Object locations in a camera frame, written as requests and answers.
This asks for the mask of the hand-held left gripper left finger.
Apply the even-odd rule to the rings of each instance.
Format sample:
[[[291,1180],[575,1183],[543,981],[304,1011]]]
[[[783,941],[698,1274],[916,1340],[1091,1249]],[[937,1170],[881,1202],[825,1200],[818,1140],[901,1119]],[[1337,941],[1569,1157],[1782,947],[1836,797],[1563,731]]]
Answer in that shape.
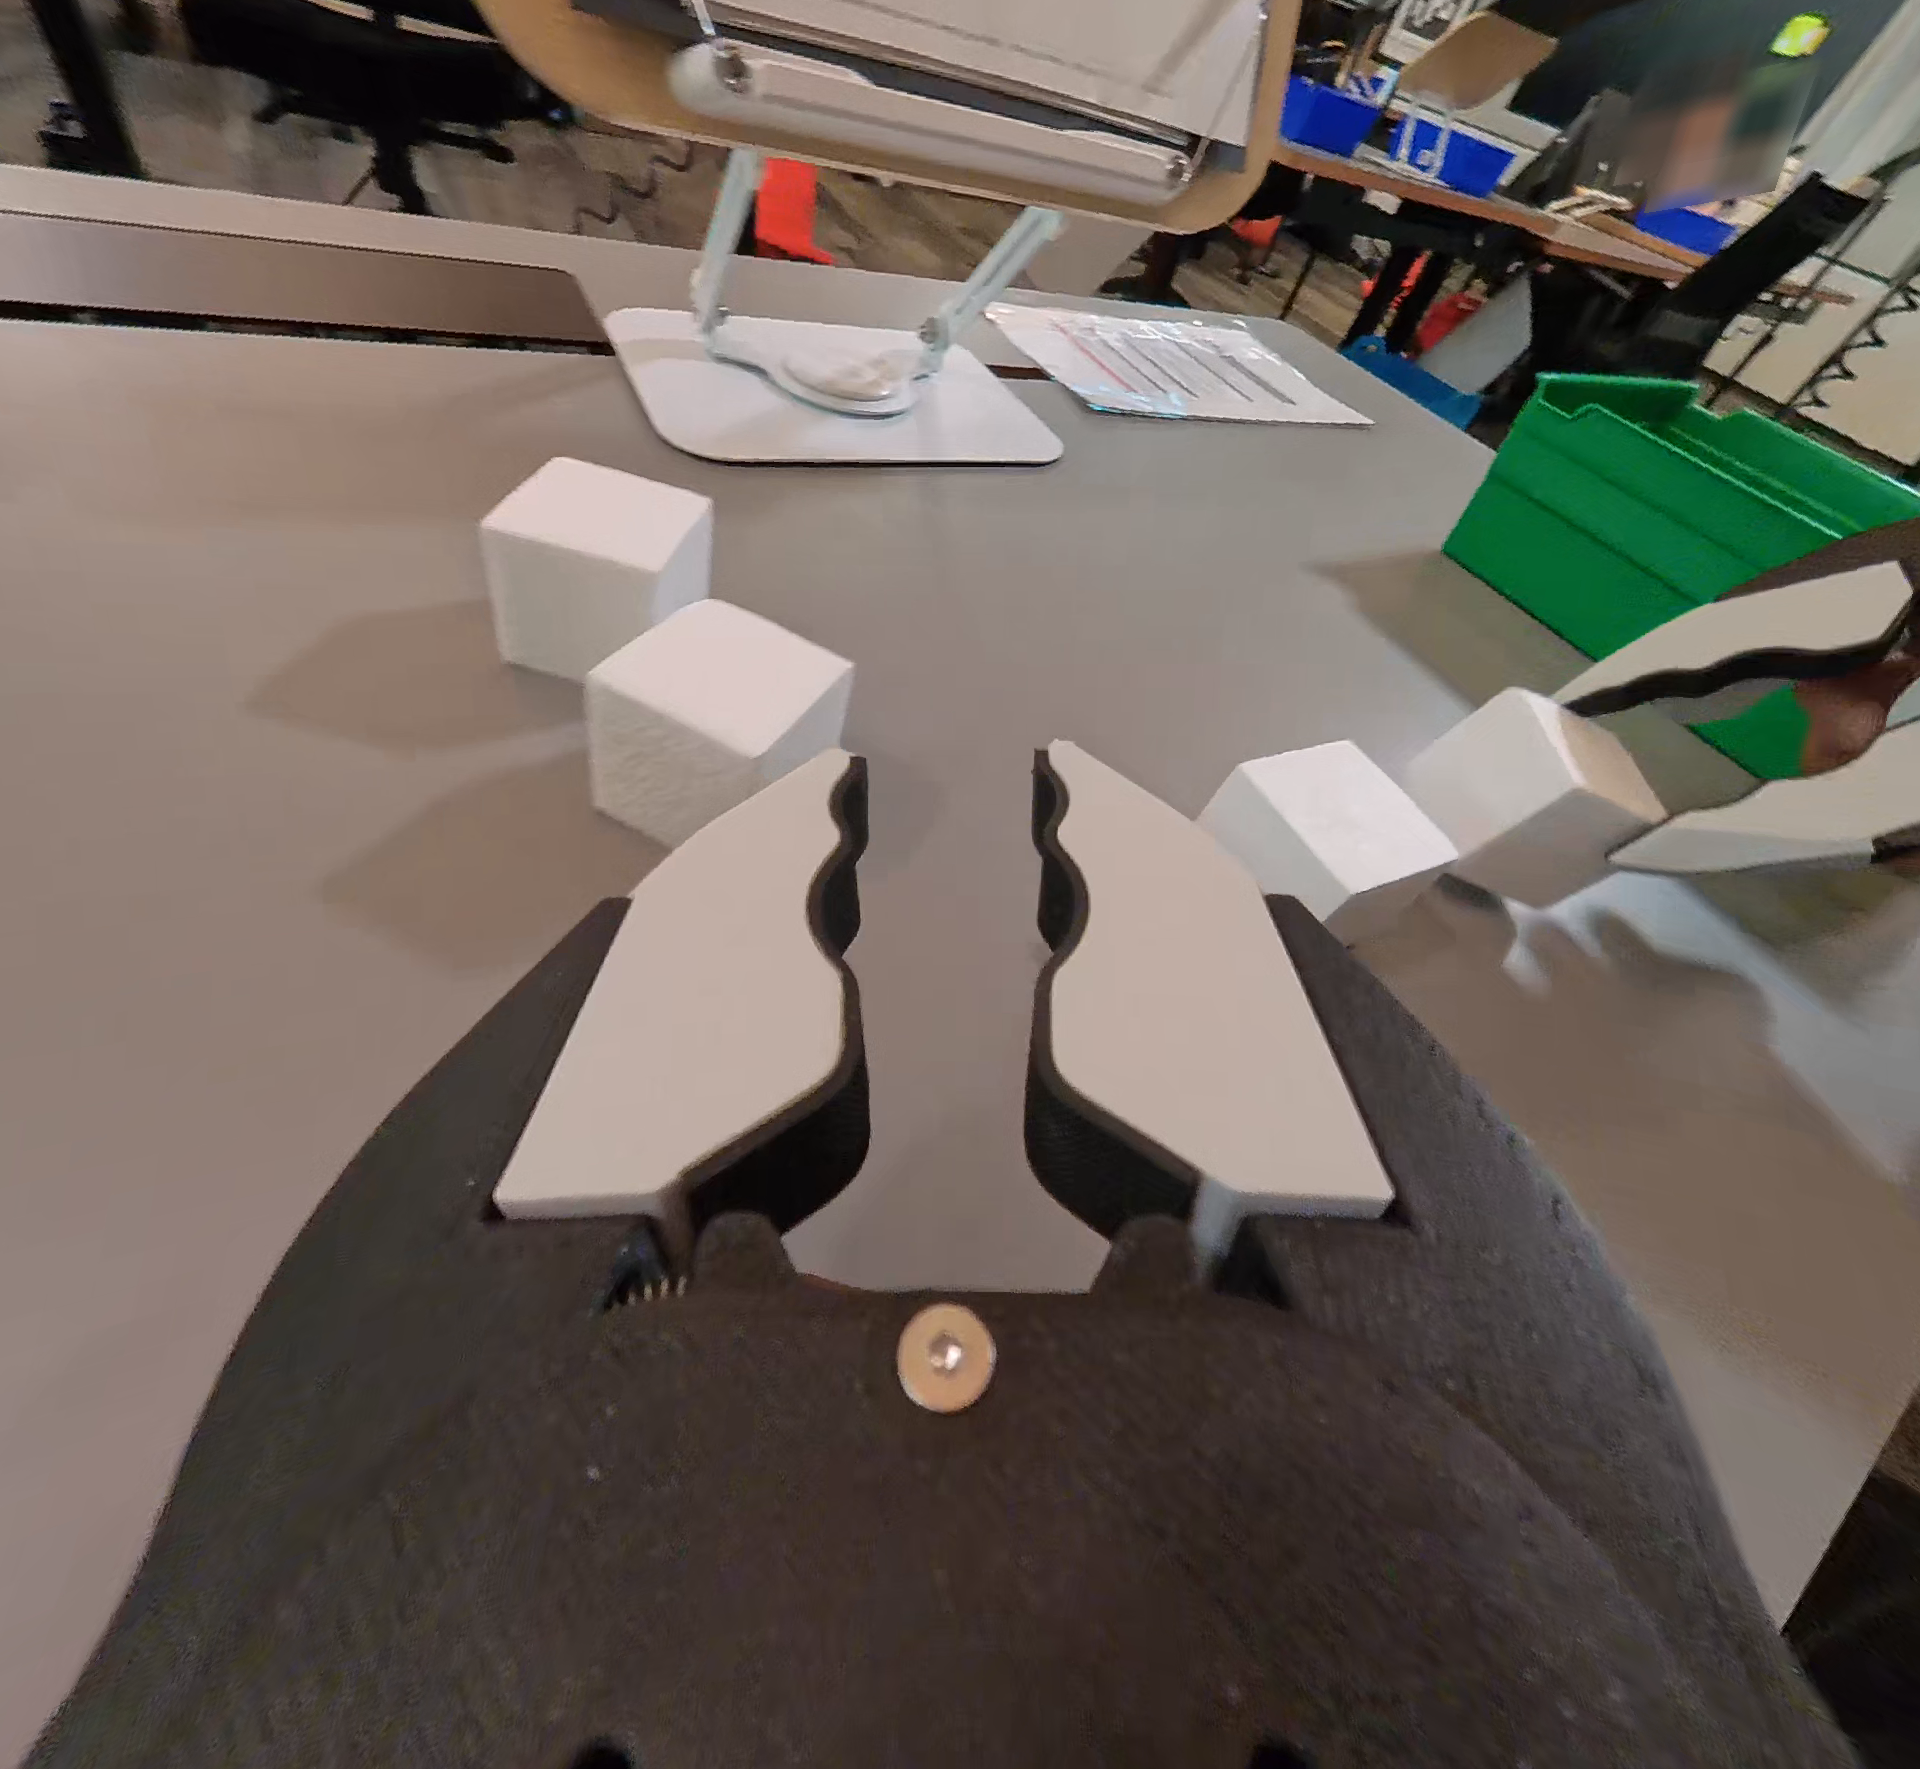
[[[867,844],[867,761],[830,749],[637,887],[497,1179],[502,1220],[649,1220],[688,1256],[723,1217],[789,1235],[852,1185]]]

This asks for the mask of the black table frame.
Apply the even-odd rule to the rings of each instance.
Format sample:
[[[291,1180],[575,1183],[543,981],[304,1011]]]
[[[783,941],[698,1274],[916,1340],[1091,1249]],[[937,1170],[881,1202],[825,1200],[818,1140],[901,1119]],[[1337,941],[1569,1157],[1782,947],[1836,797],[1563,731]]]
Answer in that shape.
[[[61,77],[62,95],[36,131],[45,164],[62,172],[144,178],[109,66],[78,0],[24,0]]]

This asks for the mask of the clear plastic packet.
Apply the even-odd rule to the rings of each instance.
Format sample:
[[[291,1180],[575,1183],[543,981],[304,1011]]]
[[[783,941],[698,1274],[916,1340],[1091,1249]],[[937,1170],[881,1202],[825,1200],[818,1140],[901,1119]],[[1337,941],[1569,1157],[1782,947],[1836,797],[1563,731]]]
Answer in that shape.
[[[1251,331],[1168,316],[996,305],[986,319],[1092,413],[1249,427],[1368,429]]]

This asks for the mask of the person's right hand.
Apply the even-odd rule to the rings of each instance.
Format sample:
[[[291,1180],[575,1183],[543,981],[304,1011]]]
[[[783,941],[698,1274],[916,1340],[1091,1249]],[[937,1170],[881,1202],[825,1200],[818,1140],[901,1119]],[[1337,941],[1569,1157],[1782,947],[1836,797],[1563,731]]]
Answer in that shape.
[[[1895,661],[1799,682],[1795,696],[1805,714],[1801,773],[1832,773],[1861,758],[1885,732],[1908,685],[1908,669]]]

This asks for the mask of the green plastic bin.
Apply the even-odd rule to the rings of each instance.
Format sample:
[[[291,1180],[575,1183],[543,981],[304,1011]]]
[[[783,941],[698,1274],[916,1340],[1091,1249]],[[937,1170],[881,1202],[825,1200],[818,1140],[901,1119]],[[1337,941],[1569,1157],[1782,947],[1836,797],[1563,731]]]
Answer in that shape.
[[[1445,544],[1601,659],[1764,570],[1914,518],[1916,491],[1689,382],[1542,377]]]

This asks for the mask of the black office chair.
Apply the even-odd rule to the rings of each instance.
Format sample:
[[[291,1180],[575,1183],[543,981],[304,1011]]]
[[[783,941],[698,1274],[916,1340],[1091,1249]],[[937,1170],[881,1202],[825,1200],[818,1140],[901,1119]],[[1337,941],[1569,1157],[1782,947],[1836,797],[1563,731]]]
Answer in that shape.
[[[1619,373],[1692,381],[1737,316],[1797,267],[1834,248],[1882,192],[1882,180],[1869,175],[1846,183],[1809,175],[1637,316],[1619,352]]]
[[[485,37],[405,29],[363,5],[177,0],[197,64],[264,88],[259,126],[321,125],[369,151],[360,186],[411,216],[435,207],[419,151],[443,146],[517,164],[513,125],[569,125],[564,105]]]

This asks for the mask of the orange cone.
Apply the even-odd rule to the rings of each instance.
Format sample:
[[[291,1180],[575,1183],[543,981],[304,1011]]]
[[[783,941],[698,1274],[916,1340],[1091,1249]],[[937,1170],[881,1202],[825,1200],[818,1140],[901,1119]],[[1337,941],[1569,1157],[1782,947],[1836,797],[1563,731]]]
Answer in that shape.
[[[812,164],[768,157],[753,201],[751,255],[816,269],[834,267],[834,255],[818,241],[818,196],[818,171]]]

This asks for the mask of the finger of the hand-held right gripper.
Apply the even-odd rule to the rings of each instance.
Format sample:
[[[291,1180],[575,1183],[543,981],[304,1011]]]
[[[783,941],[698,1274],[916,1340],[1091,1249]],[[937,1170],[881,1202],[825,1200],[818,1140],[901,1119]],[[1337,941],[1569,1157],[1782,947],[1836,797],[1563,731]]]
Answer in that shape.
[[[1919,751],[1866,749],[1834,770],[1770,780],[1613,851],[1613,869],[1725,874],[1872,864],[1916,846]]]
[[[1821,581],[1694,606],[1569,680],[1561,707],[1603,718],[1656,705],[1711,723],[1799,680],[1872,665],[1908,630],[1905,570],[1882,560]]]

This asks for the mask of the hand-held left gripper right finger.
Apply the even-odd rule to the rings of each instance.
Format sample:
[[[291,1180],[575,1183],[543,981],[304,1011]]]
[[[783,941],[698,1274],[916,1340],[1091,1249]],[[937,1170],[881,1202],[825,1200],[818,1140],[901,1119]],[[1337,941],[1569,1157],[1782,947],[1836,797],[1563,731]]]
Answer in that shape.
[[[1268,1222],[1392,1228],[1386,1158],[1251,873],[1079,742],[1031,774],[1023,1155],[1043,1191],[1108,1247],[1170,1227],[1203,1276]]]

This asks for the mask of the white foam cube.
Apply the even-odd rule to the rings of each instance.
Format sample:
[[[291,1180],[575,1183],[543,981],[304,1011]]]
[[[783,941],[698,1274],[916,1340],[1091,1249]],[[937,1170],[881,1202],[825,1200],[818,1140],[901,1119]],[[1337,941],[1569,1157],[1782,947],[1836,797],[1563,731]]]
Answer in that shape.
[[[546,460],[478,525],[502,662],[582,682],[711,593],[708,496],[579,458]]]
[[[1518,686],[1416,755],[1404,793],[1451,839],[1458,880],[1533,908],[1589,890],[1669,821],[1611,731]]]
[[[1258,757],[1212,793],[1197,825],[1263,896],[1290,896],[1337,941],[1390,931],[1460,854],[1357,745]]]
[[[842,742],[855,662],[751,608],[687,604],[585,679],[588,798],[676,846]]]

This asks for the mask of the wooden table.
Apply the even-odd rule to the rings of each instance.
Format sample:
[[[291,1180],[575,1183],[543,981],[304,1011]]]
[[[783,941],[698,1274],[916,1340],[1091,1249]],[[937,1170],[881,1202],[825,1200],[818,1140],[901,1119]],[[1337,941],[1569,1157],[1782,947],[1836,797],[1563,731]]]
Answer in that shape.
[[[1333,220],[1333,227],[1357,236],[1449,251],[1457,257],[1512,239],[1550,262],[1653,277],[1666,284],[1684,280],[1711,261],[1613,216],[1572,218],[1500,195],[1460,192],[1408,172],[1381,152],[1337,157],[1281,138],[1268,164],[1354,191],[1357,218]]]

